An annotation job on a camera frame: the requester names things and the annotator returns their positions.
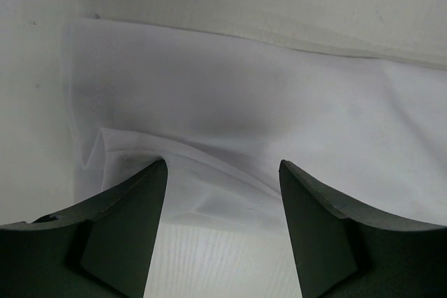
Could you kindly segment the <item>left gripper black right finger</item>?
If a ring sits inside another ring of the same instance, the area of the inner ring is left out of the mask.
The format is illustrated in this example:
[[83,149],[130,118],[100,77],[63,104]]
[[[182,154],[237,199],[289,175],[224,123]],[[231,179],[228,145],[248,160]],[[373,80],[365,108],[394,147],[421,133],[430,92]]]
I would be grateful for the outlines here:
[[371,207],[290,161],[281,196],[303,297],[445,297],[446,228]]

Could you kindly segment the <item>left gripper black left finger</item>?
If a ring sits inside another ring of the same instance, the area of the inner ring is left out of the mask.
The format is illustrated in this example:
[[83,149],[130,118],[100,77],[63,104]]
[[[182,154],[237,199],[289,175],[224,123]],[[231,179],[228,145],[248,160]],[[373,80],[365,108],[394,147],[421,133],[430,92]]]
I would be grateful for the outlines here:
[[142,297],[166,194],[159,159],[34,222],[1,226],[2,297]]

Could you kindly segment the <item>white t shirt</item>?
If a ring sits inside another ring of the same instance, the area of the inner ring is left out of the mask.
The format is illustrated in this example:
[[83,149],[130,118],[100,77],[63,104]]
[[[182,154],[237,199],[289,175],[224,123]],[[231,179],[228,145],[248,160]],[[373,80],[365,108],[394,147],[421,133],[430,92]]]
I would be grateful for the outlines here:
[[362,202],[446,223],[446,72],[77,19],[61,74],[76,200],[158,158],[168,223],[284,234],[283,160]]

